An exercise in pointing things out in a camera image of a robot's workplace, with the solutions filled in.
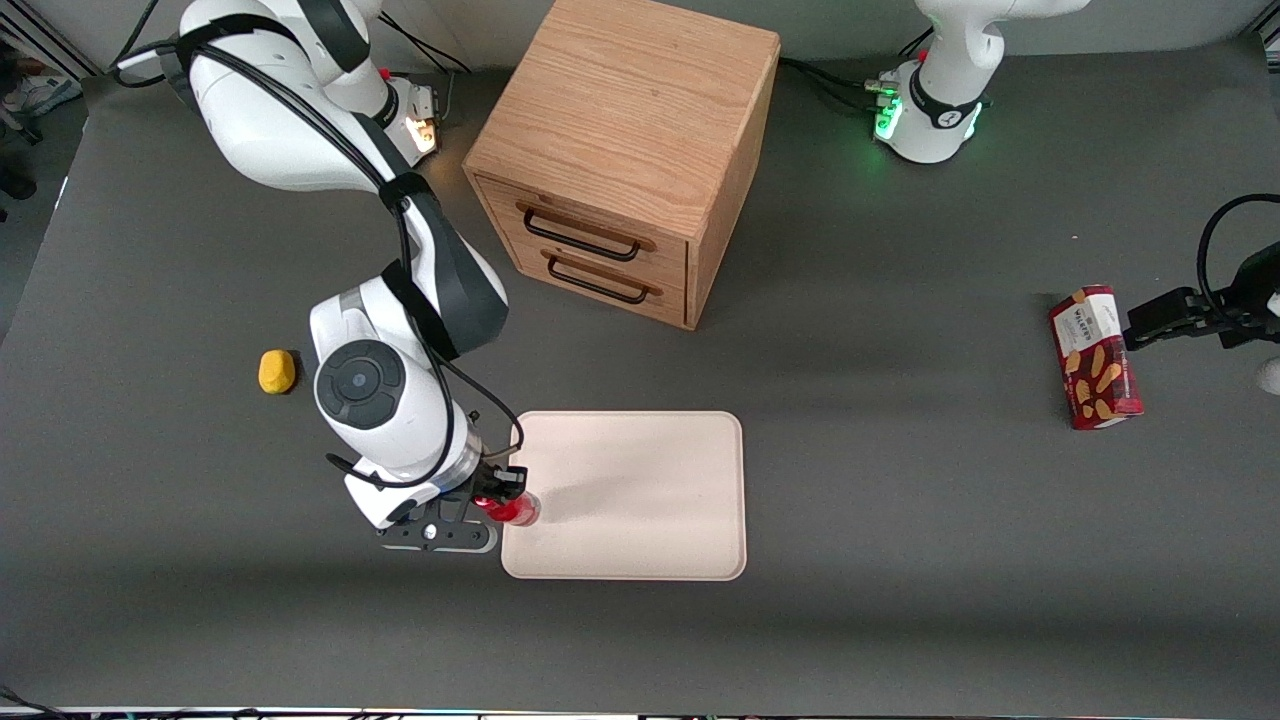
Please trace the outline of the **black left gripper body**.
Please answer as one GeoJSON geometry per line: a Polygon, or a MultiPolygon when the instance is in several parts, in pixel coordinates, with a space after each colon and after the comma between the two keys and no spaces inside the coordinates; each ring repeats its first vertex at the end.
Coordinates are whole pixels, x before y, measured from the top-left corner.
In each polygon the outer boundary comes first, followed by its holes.
{"type": "Polygon", "coordinates": [[[1249,255],[1238,268],[1230,284],[1211,290],[1207,272],[1208,246],[1199,247],[1199,291],[1208,304],[1206,320],[1217,327],[1216,336],[1224,348],[1261,341],[1279,342],[1277,292],[1279,246],[1270,246],[1249,255]]]}

